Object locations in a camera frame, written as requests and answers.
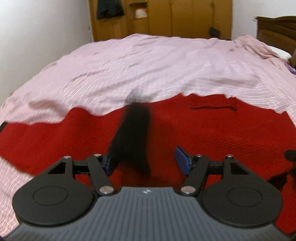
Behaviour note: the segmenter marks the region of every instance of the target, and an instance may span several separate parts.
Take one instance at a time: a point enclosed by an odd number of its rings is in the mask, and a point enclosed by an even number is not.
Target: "wooden headboard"
[[[257,39],[292,55],[290,63],[296,65],[296,16],[280,18],[257,17]]]

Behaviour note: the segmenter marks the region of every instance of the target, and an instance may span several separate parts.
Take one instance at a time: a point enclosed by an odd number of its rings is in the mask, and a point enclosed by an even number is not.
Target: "logo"
[[[145,193],[145,194],[150,194],[150,193],[152,193],[153,191],[151,191],[151,190],[149,190],[149,189],[146,189],[146,190],[144,190],[144,191],[142,191],[143,193]]]

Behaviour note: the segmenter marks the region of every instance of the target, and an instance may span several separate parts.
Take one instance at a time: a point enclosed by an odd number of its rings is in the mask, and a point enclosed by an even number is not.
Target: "gray ribbed base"
[[[21,224],[7,241],[287,241],[279,229],[226,226],[208,216],[193,197],[172,188],[123,187],[101,197],[81,219],[56,228]]]

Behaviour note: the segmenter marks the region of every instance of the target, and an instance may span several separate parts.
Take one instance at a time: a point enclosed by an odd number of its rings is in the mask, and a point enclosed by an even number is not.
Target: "wardrobe door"
[[[210,38],[209,28],[213,24],[213,0],[193,0],[193,38]]]
[[[148,0],[151,35],[172,36],[170,0]]]
[[[125,12],[125,0],[121,0],[121,2]],[[98,20],[96,18],[98,0],[89,0],[89,7],[94,41],[121,39],[128,35],[126,16]]]
[[[221,39],[231,39],[232,0],[213,0],[215,4],[214,28],[221,31]]]
[[[193,1],[196,0],[171,0],[173,36],[193,37]]]

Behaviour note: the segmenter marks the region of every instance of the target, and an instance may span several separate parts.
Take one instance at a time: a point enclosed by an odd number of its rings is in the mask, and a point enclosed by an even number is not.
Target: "hanging clothes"
[[[99,0],[97,19],[123,16],[123,8],[120,0]]]

